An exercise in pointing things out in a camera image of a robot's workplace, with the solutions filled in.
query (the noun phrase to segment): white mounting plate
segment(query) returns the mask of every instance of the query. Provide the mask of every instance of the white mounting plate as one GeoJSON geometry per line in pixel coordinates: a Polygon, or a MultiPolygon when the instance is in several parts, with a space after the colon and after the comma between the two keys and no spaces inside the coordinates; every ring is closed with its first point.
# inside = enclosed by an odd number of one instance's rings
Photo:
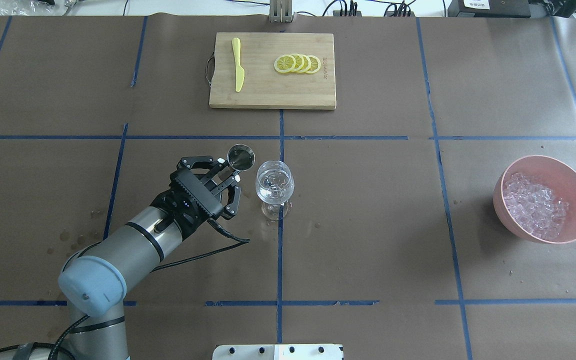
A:
{"type": "Polygon", "coordinates": [[[214,349],[212,360],[344,360],[343,349],[340,344],[220,345],[214,349]]]}

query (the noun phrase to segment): cutting board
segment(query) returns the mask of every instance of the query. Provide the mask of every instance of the cutting board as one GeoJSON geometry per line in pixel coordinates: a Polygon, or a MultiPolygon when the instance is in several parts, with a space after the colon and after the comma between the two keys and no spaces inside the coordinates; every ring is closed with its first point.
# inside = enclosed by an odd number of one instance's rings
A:
{"type": "Polygon", "coordinates": [[[218,32],[210,107],[229,109],[333,110],[337,106],[333,34],[295,32],[218,32]],[[244,85],[235,92],[233,38],[241,40],[244,85]],[[321,59],[318,72],[278,73],[281,55],[299,53],[321,59]]]}

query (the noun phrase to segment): glass base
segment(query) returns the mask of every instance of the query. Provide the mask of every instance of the glass base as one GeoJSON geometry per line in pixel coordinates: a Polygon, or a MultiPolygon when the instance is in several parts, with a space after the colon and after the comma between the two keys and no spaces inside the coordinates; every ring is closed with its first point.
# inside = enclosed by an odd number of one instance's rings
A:
{"type": "Polygon", "coordinates": [[[281,207],[283,207],[283,211],[281,212],[281,219],[285,219],[290,212],[290,209],[293,207],[293,203],[290,201],[286,201],[284,203],[280,203],[278,205],[272,205],[271,203],[261,203],[261,212],[265,215],[266,218],[270,221],[279,221],[281,207]]]}

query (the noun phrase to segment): wine glass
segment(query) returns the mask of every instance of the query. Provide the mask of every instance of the wine glass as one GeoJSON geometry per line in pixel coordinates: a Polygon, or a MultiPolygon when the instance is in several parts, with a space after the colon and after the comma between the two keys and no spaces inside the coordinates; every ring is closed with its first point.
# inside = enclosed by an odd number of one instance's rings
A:
{"type": "Polygon", "coordinates": [[[256,172],[256,194],[263,202],[261,211],[268,219],[278,221],[290,210],[290,199],[295,191],[295,180],[283,161],[266,161],[256,172]]]}

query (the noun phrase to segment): lemon slice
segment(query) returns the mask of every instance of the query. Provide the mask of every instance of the lemon slice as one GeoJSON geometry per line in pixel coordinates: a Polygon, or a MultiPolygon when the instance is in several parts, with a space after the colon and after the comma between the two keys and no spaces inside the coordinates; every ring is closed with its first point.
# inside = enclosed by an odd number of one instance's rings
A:
{"type": "Polygon", "coordinates": [[[297,64],[292,69],[291,73],[297,73],[297,71],[302,70],[304,68],[304,64],[306,64],[305,57],[302,54],[290,54],[290,55],[295,59],[295,61],[297,61],[297,64]]]}
{"type": "Polygon", "coordinates": [[[302,66],[300,68],[295,68],[293,70],[293,72],[303,74],[311,68],[311,59],[310,59],[310,57],[308,57],[308,55],[301,55],[301,54],[297,54],[297,55],[300,55],[302,57],[303,62],[302,62],[302,66]]]}
{"type": "Polygon", "coordinates": [[[297,66],[297,59],[292,55],[281,55],[274,60],[274,70],[277,73],[290,73],[295,70],[295,66],[297,66]]]}
{"type": "Polygon", "coordinates": [[[310,60],[310,68],[306,70],[306,74],[317,73],[322,68],[322,61],[315,55],[308,55],[310,60]]]}

